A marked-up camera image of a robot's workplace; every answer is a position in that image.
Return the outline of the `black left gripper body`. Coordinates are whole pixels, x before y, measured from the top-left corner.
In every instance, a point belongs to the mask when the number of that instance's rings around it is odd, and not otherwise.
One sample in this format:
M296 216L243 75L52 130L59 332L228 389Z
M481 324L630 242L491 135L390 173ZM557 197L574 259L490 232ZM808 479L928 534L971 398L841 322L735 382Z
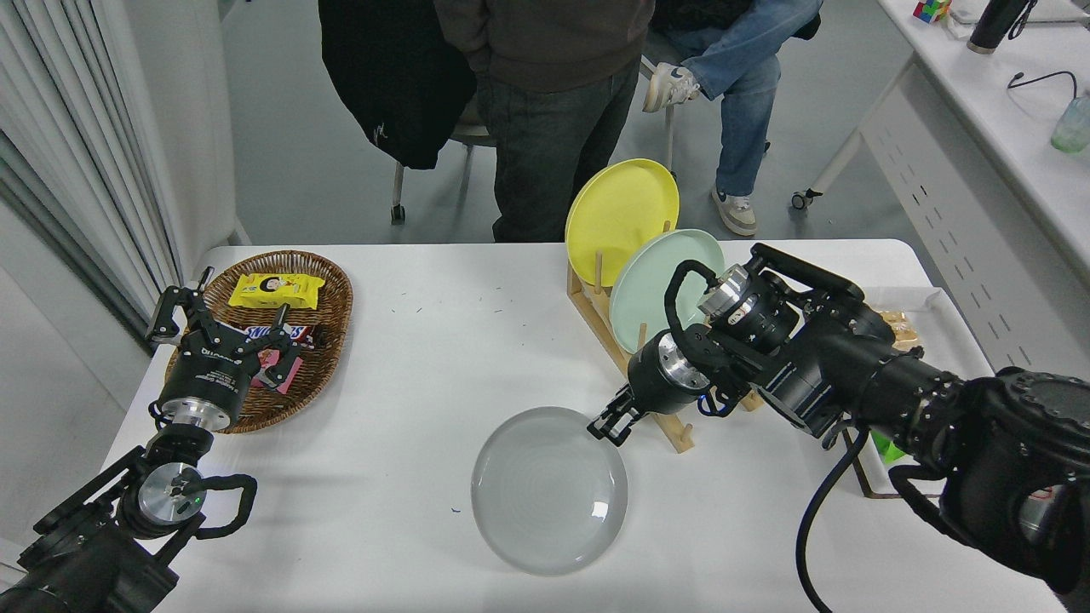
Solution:
M261 360L254 353L199 345L182 347L166 376L158 407L164 414L175 414L183 401L203 401L222 414L240 414L250 381L259 369Z

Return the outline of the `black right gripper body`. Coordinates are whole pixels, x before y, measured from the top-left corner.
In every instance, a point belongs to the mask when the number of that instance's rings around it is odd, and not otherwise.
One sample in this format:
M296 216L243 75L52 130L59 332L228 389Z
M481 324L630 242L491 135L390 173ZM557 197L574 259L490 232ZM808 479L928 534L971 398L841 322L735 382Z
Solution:
M677 414L694 401L694 368L670 330L659 330L629 361L629 414Z

